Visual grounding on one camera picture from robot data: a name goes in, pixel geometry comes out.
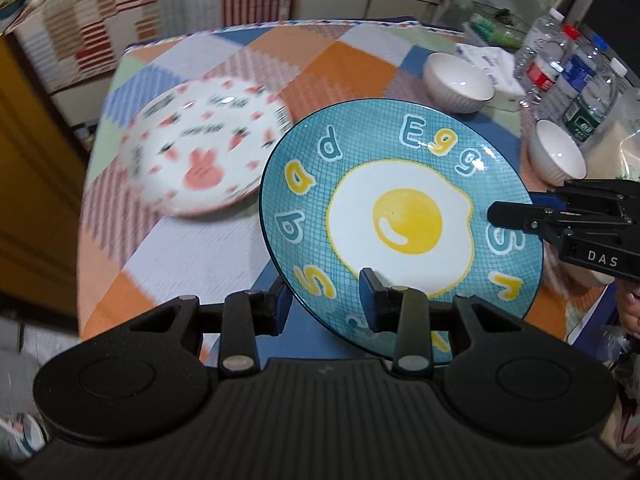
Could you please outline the right hand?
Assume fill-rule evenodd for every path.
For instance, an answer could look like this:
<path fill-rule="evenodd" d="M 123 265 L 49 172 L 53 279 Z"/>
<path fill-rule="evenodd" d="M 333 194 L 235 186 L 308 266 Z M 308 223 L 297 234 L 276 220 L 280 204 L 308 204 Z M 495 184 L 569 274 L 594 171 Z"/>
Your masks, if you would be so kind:
<path fill-rule="evenodd" d="M 616 281 L 617 312 L 620 317 L 620 325 L 631 336 L 640 336 L 640 287 L 638 284 Z"/>

